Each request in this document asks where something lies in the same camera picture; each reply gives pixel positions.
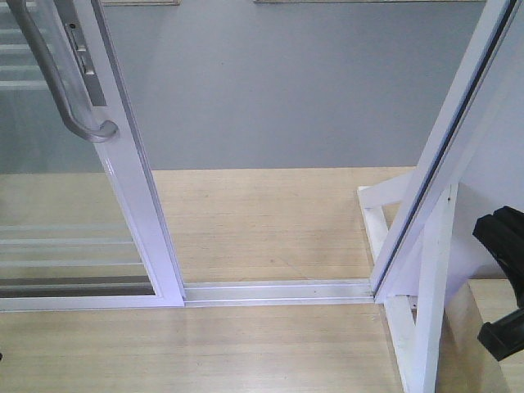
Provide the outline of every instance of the gray floor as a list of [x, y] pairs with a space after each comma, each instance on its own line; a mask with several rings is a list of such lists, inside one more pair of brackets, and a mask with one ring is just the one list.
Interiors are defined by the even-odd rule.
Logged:
[[[483, 4], [191, 0], [106, 16], [153, 169], [402, 166]], [[20, 115], [23, 95], [0, 96], [2, 171], [100, 170], [31, 97]]]

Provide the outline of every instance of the floor board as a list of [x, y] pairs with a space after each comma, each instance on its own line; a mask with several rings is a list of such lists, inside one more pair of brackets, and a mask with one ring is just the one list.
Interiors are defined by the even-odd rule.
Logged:
[[170, 170], [154, 175], [187, 282], [304, 280], [369, 277], [356, 189], [410, 169]]

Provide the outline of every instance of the glass panel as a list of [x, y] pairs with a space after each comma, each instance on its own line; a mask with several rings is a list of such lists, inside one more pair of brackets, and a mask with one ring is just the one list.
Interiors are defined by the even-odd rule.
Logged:
[[0, 2], [0, 297], [146, 294], [152, 285], [94, 146], [61, 122]]

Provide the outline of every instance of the white aluminum frame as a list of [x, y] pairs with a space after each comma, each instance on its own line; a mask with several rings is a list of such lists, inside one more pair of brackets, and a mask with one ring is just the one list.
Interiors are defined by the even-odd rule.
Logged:
[[[435, 391], [457, 185], [522, 73], [520, 5], [520, 0], [488, 0], [410, 181], [398, 177], [359, 189], [375, 258], [375, 301], [386, 309], [405, 392]], [[514, 20], [518, 27], [509, 30]], [[382, 206], [402, 194], [388, 229]], [[416, 322], [409, 295], [418, 296]]]
[[[107, 309], [136, 307], [184, 306], [183, 284], [174, 247], [167, 231], [155, 184], [142, 149], [137, 125], [124, 90], [115, 51], [103, 18], [98, 0], [74, 0], [95, 69], [106, 97], [107, 106], [93, 108], [99, 120], [111, 119], [119, 132], [110, 141], [95, 144], [102, 165], [115, 191], [138, 252], [145, 264], [154, 288], [151, 296], [78, 296], [78, 297], [28, 297], [1, 299], [1, 311]], [[50, 21], [50, 28], [60, 31], [65, 38], [60, 19], [52, 0], [40, 0], [39, 6]], [[72, 53], [64, 39], [55, 40], [56, 54], [60, 61], [69, 62], [66, 72], [77, 72]], [[78, 99], [89, 101], [85, 91]]]
[[[393, 295], [391, 291], [394, 285], [402, 280], [402, 268], [409, 260], [409, 253], [438, 198], [450, 184], [459, 182], [487, 130], [486, 127], [454, 132], [453, 127], [456, 125], [459, 129], [482, 79], [486, 76], [486, 71], [490, 68], [496, 50], [491, 53], [487, 63], [486, 54], [490, 49], [494, 49], [490, 47], [492, 39], [510, 2], [511, 0], [488, 0], [481, 14], [418, 166], [407, 186], [398, 214], [377, 257], [371, 283], [379, 303]], [[479, 78], [477, 71], [483, 63], [485, 69]]]

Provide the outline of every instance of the aluminum threshold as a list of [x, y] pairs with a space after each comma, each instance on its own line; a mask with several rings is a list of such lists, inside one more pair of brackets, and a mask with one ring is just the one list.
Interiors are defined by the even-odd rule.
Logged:
[[187, 283], [186, 307], [374, 303], [366, 279]]

